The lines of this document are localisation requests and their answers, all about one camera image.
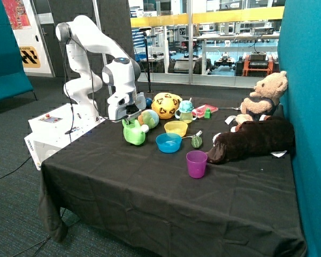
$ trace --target yellow bowl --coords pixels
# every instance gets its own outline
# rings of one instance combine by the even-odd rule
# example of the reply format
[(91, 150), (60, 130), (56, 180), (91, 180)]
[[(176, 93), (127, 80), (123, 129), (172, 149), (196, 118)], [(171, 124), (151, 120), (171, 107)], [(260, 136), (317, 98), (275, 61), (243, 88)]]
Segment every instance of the yellow bowl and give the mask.
[(188, 124), (180, 120), (174, 120), (172, 122), (166, 123), (164, 125), (164, 128), (167, 133), (176, 133), (181, 137), (184, 137), (187, 133)]

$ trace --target soccer ball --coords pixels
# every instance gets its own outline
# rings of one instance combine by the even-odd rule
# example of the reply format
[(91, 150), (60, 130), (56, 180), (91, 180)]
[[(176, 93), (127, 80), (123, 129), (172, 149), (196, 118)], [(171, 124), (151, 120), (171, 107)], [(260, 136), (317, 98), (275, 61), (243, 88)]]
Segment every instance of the soccer ball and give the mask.
[(152, 100), (151, 108), (155, 111), (160, 119), (170, 119), (175, 115), (182, 101), (178, 95), (170, 93), (159, 93)]

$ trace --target brown plush toy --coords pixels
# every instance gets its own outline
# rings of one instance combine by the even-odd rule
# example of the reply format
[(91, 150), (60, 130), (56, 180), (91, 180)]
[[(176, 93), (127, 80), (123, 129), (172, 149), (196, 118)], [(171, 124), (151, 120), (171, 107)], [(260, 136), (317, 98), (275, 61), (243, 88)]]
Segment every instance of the brown plush toy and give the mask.
[(236, 122), (242, 124), (249, 120), (259, 120), (262, 115), (273, 115), (279, 99), (288, 88), (287, 72), (273, 73), (257, 82), (250, 98), (245, 98), (241, 103), (242, 114), (237, 115)]
[(266, 116), (262, 121), (246, 121), (236, 132), (224, 132), (207, 152), (208, 162), (224, 163), (253, 155), (291, 150), (295, 144), (294, 128), (279, 116)]

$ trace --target lid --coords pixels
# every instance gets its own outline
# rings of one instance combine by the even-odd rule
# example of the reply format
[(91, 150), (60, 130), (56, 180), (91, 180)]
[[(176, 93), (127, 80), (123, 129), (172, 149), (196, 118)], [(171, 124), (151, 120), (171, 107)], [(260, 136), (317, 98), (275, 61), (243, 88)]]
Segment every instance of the lid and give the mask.
[(182, 102), (180, 102), (180, 107), (179, 107), (180, 112), (183, 113), (188, 113), (191, 112), (192, 110), (194, 110), (194, 106), (190, 100), (183, 100)]

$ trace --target purple cup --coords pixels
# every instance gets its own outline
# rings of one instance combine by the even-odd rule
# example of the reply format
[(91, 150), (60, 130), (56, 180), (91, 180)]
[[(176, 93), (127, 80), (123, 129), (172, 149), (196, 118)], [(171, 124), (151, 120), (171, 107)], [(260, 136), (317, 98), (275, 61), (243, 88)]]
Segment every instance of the purple cup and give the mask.
[(192, 178), (202, 178), (207, 163), (207, 154), (202, 151), (191, 151), (187, 153), (187, 167)]

